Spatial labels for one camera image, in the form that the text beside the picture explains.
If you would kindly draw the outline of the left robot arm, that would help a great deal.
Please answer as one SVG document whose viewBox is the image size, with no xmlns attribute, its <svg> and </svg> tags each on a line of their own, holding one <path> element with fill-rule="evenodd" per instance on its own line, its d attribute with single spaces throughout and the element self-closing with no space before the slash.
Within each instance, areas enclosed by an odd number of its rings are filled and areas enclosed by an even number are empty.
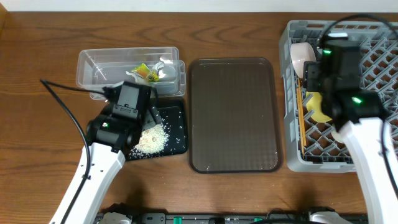
<svg viewBox="0 0 398 224">
<path fill-rule="evenodd" d="M 93 223 L 104 196 L 142 132 L 161 122 L 153 105 L 142 121 L 101 112 L 87 127 L 89 142 L 51 223 Z"/>
</svg>

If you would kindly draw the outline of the white tissue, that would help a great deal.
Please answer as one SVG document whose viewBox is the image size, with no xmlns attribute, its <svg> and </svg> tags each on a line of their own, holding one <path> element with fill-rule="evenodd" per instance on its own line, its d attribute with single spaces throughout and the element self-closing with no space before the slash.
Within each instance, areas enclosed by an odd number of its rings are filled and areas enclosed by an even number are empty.
<svg viewBox="0 0 398 224">
<path fill-rule="evenodd" d="M 130 82 L 141 85 L 150 85 L 151 83 L 160 83 L 160 71 L 165 67 L 165 63 L 157 62 L 152 67 L 142 63 L 137 67 L 126 70 L 125 74 L 131 79 Z"/>
</svg>

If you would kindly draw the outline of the yellow round plate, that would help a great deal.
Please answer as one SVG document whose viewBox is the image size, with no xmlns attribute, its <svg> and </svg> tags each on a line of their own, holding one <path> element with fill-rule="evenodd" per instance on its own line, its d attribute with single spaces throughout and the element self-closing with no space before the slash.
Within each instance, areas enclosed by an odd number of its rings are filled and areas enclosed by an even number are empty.
<svg viewBox="0 0 398 224">
<path fill-rule="evenodd" d="M 308 111 L 313 111 L 311 118 L 318 123 L 326 123 L 332 119 L 323 114 L 321 109 L 322 96 L 319 92 L 306 92 L 306 96 L 312 96 L 306 104 Z"/>
</svg>

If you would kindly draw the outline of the green orange snack wrapper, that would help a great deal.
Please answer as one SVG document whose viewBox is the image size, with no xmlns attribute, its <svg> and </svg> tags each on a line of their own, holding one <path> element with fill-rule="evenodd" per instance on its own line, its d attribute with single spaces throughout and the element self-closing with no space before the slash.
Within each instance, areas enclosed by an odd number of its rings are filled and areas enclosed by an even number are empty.
<svg viewBox="0 0 398 224">
<path fill-rule="evenodd" d="M 161 64 L 157 63 L 152 68 L 149 68 L 145 63 L 140 64 L 138 67 L 133 68 L 130 73 L 143 78 L 147 82 L 158 82 L 159 69 Z"/>
</svg>

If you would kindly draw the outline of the pile of white rice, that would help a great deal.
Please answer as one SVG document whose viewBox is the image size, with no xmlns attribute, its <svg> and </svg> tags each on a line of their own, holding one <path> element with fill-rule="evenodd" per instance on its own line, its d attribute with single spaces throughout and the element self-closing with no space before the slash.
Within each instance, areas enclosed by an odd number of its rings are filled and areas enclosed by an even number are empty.
<svg viewBox="0 0 398 224">
<path fill-rule="evenodd" d="M 133 161 L 174 155 L 177 153 L 175 143 L 181 143 L 181 139 L 172 137 L 171 125 L 158 124 L 142 133 L 139 144 L 131 149 L 128 159 Z"/>
</svg>

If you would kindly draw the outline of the wooden chopstick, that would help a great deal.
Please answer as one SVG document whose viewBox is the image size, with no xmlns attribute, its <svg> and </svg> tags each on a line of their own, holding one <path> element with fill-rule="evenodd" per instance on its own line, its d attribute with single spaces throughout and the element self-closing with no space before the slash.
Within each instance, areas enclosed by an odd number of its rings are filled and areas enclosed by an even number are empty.
<svg viewBox="0 0 398 224">
<path fill-rule="evenodd" d="M 302 149 L 307 145 L 307 138 L 305 134 L 305 121 L 304 121 L 304 113 L 303 113 L 303 102 L 302 102 L 302 90 L 301 90 L 301 79 L 297 79 L 297 103 L 298 103 L 298 116 L 300 121 L 300 134 L 301 134 L 301 143 Z"/>
<path fill-rule="evenodd" d="M 300 129 L 300 143 L 301 143 L 301 153 L 302 158 L 305 158 L 305 145 L 306 145 L 306 137 L 305 137 L 305 127 L 304 127 L 304 118 L 303 118 L 303 104 L 302 104 L 302 92 L 301 86 L 298 85 L 297 88 L 297 108 L 298 108 L 298 123 Z"/>
</svg>

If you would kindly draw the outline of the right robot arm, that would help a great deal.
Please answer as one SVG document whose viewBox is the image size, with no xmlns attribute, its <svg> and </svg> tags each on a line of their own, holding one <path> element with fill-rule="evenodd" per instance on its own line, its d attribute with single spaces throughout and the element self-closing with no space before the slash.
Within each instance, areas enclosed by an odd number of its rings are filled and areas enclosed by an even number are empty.
<svg viewBox="0 0 398 224">
<path fill-rule="evenodd" d="M 370 223 L 397 223 L 397 157 L 387 111 L 359 86 L 358 68 L 307 61 L 303 85 L 319 93 L 318 112 L 332 119 L 355 164 Z"/>
</svg>

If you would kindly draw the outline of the white green cup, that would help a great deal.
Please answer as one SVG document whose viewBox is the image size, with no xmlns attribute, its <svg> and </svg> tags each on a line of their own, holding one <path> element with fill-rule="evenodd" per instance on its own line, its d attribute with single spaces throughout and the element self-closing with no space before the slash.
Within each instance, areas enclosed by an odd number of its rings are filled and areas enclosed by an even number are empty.
<svg viewBox="0 0 398 224">
<path fill-rule="evenodd" d="M 331 131 L 331 135 L 335 141 L 337 141 L 339 143 L 343 143 L 343 139 L 342 139 L 341 135 L 336 131 L 336 129 L 333 129 Z"/>
</svg>

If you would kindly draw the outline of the pink round bowl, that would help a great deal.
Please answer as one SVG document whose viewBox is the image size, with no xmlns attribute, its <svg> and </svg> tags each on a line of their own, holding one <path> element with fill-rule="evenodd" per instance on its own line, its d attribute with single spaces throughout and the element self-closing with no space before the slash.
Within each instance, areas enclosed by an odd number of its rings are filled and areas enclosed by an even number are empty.
<svg viewBox="0 0 398 224">
<path fill-rule="evenodd" d="M 296 75 L 303 78 L 304 63 L 315 62 L 316 56 L 312 46 L 307 42 L 302 42 L 291 45 L 290 59 Z"/>
</svg>

